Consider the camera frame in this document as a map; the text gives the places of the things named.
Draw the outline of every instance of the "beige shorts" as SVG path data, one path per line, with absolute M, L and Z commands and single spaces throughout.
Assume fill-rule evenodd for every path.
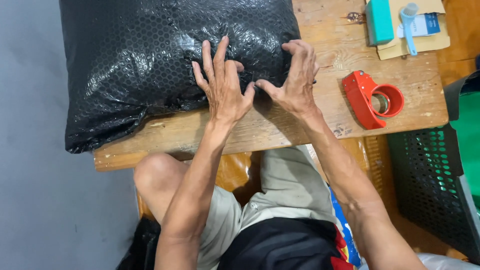
M 263 193 L 253 195 L 243 209 L 231 192 L 215 186 L 202 234 L 198 270 L 215 270 L 233 239 L 243 229 L 266 219 L 326 220 L 342 231 L 330 190 L 305 145 L 263 151 L 260 174 Z

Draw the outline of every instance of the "black plastic bag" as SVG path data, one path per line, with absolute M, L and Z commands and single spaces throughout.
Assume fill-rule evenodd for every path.
M 161 227 L 157 221 L 142 217 L 133 235 L 133 242 L 117 266 L 117 270 L 153 270 Z
M 202 65 L 203 40 L 214 55 L 228 35 L 244 91 L 257 79 L 282 85 L 291 56 L 281 44 L 300 38 L 291 0 L 60 0 L 60 11 L 71 153 L 128 135 L 147 115 L 206 106 L 191 64 Z

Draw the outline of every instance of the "hand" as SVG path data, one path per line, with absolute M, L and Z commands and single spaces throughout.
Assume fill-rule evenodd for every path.
M 203 42 L 202 58 L 208 81 L 204 79 L 200 65 L 197 62 L 192 62 L 192 65 L 197 85 L 208 98 L 210 121 L 233 128 L 252 108 L 255 90 L 254 83 L 251 82 L 242 95 L 237 72 L 243 71 L 243 65 L 233 60 L 225 61 L 227 46 L 228 37 L 224 36 L 218 44 L 212 64 L 210 42 Z
M 275 87 L 267 80 L 258 80 L 255 85 L 265 90 L 273 101 L 286 111 L 301 118 L 318 110 L 312 90 L 315 75 L 320 67 L 315 62 L 313 47 L 305 41 L 291 40 L 282 44 L 282 49 L 292 54 L 290 71 L 283 86 Z

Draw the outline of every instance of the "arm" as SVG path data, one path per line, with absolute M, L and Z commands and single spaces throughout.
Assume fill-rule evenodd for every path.
M 208 81 L 203 78 L 200 65 L 192 63 L 197 85 L 205 91 L 209 101 L 210 120 L 162 221 L 156 270 L 196 269 L 200 237 L 210 210 L 223 148 L 232 128 L 252 107 L 253 83 L 242 95 L 237 72 L 242 71 L 243 66 L 225 61 L 227 46 L 228 37 L 225 37 L 218 45 L 212 64 L 210 43 L 204 41 L 202 54 Z
M 315 105 L 312 82 L 319 68 L 313 48 L 301 40 L 290 41 L 282 48 L 293 55 L 285 84 L 277 88 L 259 80 L 256 85 L 300 121 L 352 228 L 359 252 L 373 270 L 424 270 L 391 223 L 372 183 L 333 135 Z

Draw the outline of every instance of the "black shirt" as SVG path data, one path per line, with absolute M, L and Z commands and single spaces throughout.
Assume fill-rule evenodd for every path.
M 352 270 L 346 246 L 329 221 L 272 218 L 243 230 L 217 270 Z

